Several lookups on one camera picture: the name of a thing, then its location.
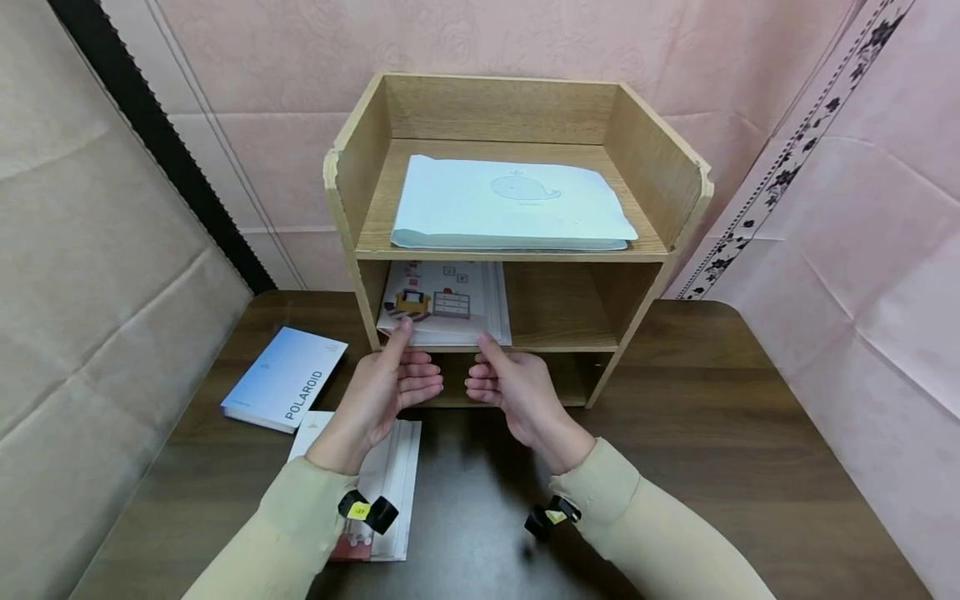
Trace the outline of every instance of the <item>dark wooden table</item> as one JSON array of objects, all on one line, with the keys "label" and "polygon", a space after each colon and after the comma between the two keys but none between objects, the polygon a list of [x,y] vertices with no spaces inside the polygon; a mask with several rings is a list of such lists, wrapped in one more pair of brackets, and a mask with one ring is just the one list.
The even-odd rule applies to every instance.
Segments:
[{"label": "dark wooden table", "polygon": [[[350,343],[315,408],[336,405],[366,348],[353,296],[256,298],[74,598],[179,598],[253,513],[292,439],[219,403],[282,325]],[[656,302],[604,397],[575,415],[726,535],[778,598],[929,597],[729,307]],[[402,417],[423,421],[407,562],[331,564],[311,596],[636,597],[571,528],[546,545],[523,530],[547,473],[498,411]]]}]

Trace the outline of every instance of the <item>person's right hand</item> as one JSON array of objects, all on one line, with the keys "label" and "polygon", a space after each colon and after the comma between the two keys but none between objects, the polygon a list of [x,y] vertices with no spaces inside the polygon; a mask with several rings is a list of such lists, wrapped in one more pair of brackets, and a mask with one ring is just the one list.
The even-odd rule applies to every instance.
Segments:
[{"label": "person's right hand", "polygon": [[477,344],[480,354],[469,370],[467,396],[499,407],[510,433],[533,448],[553,474],[583,463],[595,440],[557,399],[546,363],[526,352],[505,353],[489,333]]}]

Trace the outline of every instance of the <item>black wrist strap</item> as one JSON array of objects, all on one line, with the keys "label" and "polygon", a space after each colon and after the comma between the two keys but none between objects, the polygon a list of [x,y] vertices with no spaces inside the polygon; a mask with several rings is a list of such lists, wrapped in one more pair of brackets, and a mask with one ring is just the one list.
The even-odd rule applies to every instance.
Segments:
[{"label": "black wrist strap", "polygon": [[390,526],[394,524],[399,512],[390,503],[387,498],[380,496],[373,504],[367,502],[367,498],[359,490],[350,490],[347,492],[340,504],[337,505],[337,512],[343,518],[363,521],[381,536],[387,533]]},{"label": "black wrist strap", "polygon": [[550,532],[553,531],[554,527],[565,520],[576,523],[581,517],[582,515],[577,507],[555,495],[550,498],[546,508],[543,508],[540,504],[534,506],[523,527],[538,540],[547,541],[550,539]]}]

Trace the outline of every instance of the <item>beige sleeve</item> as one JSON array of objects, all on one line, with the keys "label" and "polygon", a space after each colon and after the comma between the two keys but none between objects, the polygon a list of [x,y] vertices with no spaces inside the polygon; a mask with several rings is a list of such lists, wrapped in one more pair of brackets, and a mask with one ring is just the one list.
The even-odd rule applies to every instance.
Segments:
[{"label": "beige sleeve", "polygon": [[716,529],[603,439],[550,489],[580,509],[584,539],[651,600],[774,597]]},{"label": "beige sleeve", "polygon": [[344,530],[337,505],[356,483],[303,457],[287,463],[259,510],[183,597],[301,600]]}]

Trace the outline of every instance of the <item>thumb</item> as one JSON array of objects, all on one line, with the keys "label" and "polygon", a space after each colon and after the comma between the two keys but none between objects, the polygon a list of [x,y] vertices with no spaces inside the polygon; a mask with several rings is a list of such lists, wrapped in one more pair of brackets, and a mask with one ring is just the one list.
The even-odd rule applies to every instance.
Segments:
[{"label": "thumb", "polygon": [[407,344],[410,343],[413,334],[414,322],[410,321],[410,317],[404,317],[400,321],[399,327],[395,328],[394,332],[390,334],[390,339],[387,340],[387,346],[384,347],[381,358],[387,362],[391,369],[400,366],[400,359],[403,358],[403,352],[406,351]]},{"label": "thumb", "polygon": [[494,340],[491,334],[484,331],[477,337],[477,346],[480,352],[487,357],[490,364],[497,372],[505,373],[513,367],[510,357],[504,353],[503,348]]}]

